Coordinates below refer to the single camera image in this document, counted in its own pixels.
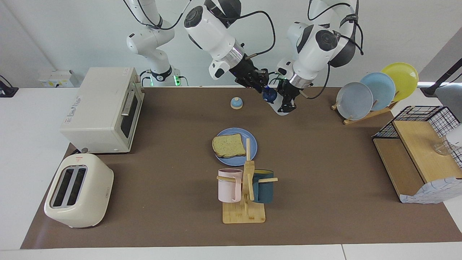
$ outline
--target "bread slice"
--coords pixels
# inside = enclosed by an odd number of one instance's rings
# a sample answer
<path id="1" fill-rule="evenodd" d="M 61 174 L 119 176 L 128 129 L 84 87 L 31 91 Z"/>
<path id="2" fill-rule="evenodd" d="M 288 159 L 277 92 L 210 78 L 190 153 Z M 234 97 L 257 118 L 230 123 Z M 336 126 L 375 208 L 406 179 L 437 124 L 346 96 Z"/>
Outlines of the bread slice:
<path id="1" fill-rule="evenodd" d="M 212 140 L 212 147 L 215 154 L 222 158 L 245 155 L 241 134 L 215 136 Z"/>

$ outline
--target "brown table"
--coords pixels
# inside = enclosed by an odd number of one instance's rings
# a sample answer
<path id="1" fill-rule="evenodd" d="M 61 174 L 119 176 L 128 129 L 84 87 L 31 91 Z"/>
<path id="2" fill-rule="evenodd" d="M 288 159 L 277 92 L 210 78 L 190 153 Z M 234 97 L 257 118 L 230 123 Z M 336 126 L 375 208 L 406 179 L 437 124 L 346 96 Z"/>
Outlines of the brown table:
<path id="1" fill-rule="evenodd" d="M 345 126 L 330 110 L 338 90 L 280 117 L 251 89 L 147 89 L 132 151 L 99 156 L 115 174 L 102 222 L 70 229 L 42 202 L 21 248 L 462 241 L 444 204 L 399 202 L 371 140 L 391 113 Z M 227 166 L 211 141 L 229 127 L 256 137 L 256 168 L 279 178 L 263 224 L 221 222 L 215 176 Z"/>

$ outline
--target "pink mug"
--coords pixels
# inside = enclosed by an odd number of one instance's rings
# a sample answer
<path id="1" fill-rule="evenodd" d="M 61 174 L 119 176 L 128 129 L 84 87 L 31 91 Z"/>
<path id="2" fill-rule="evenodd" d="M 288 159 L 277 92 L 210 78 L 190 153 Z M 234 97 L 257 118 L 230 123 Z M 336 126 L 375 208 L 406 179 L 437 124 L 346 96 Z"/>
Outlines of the pink mug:
<path id="1" fill-rule="evenodd" d="M 218 176 L 234 178 L 236 182 L 218 180 L 218 200 L 221 202 L 234 203 L 241 201 L 242 170 L 220 169 Z"/>

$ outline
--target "pink mug handle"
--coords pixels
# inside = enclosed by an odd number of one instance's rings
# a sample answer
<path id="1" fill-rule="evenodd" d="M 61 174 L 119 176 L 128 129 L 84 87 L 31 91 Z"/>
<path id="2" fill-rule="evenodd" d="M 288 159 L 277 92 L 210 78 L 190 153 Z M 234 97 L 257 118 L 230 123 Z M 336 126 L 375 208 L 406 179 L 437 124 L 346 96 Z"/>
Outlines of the pink mug handle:
<path id="1" fill-rule="evenodd" d="M 241 178 L 238 178 L 238 177 L 233 177 L 233 178 L 236 179 L 236 185 L 234 186 L 235 193 L 234 193 L 234 197 L 232 198 L 232 201 L 237 202 L 237 199 L 236 199 L 237 195 L 241 194 Z"/>

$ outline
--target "clear glass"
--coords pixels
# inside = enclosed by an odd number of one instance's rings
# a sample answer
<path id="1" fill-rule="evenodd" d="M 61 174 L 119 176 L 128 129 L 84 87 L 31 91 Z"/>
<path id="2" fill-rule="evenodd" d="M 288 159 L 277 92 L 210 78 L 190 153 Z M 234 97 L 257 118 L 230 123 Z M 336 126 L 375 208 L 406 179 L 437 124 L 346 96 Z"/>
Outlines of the clear glass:
<path id="1" fill-rule="evenodd" d="M 455 146 L 448 142 L 446 136 L 441 138 L 441 141 L 433 145 L 435 152 L 441 155 L 450 155 L 453 151 L 459 149 L 459 146 Z"/>

